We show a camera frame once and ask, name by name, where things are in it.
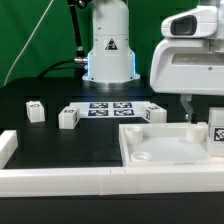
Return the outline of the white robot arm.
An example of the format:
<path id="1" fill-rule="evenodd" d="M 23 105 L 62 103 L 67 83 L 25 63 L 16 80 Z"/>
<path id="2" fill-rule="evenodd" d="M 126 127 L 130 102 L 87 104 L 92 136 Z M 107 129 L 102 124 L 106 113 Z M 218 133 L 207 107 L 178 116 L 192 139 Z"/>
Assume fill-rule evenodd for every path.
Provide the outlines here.
<path id="1" fill-rule="evenodd" d="M 85 64 L 82 80 L 116 88 L 140 78 L 129 47 L 129 10 L 121 0 L 75 0 L 80 8 L 93 5 L 93 47 L 73 61 Z M 164 39 L 157 45 L 150 86 L 159 93 L 176 93 L 187 117 L 193 95 L 224 95 L 224 0 L 200 0 L 186 12 L 161 24 Z"/>

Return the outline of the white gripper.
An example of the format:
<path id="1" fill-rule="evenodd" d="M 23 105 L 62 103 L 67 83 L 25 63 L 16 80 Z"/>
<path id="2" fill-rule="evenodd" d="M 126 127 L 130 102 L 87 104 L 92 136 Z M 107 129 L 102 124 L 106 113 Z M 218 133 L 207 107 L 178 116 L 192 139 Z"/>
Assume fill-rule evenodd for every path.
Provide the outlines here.
<path id="1" fill-rule="evenodd" d="M 224 95 L 224 4 L 199 5 L 170 16 L 161 32 L 150 85 L 156 92 L 182 94 L 185 119 L 196 124 L 189 94 Z"/>

